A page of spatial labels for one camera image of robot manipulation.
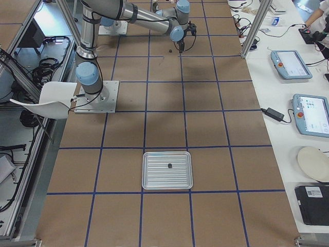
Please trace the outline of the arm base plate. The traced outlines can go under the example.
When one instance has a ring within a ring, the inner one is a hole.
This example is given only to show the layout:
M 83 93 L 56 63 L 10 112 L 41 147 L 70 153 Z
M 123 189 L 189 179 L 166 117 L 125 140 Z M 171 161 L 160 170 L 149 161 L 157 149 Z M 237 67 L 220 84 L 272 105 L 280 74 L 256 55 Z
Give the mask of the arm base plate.
M 125 36 L 128 23 L 126 21 L 114 21 L 110 26 L 101 24 L 98 35 L 100 36 Z
M 115 113 L 118 91 L 119 81 L 103 81 L 103 89 L 100 95 L 90 103 L 97 94 L 85 94 L 81 86 L 79 94 L 85 96 L 78 97 L 74 112 L 77 114 Z

